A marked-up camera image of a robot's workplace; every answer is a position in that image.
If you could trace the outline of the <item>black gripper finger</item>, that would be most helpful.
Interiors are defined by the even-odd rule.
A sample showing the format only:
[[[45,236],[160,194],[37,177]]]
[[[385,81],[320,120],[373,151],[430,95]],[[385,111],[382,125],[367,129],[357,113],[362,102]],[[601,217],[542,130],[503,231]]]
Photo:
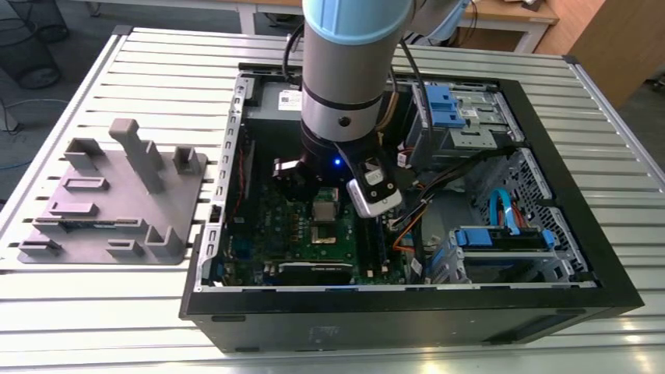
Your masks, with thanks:
[[[301,160],[273,160],[272,179],[282,196],[292,202],[312,199],[310,173]]]

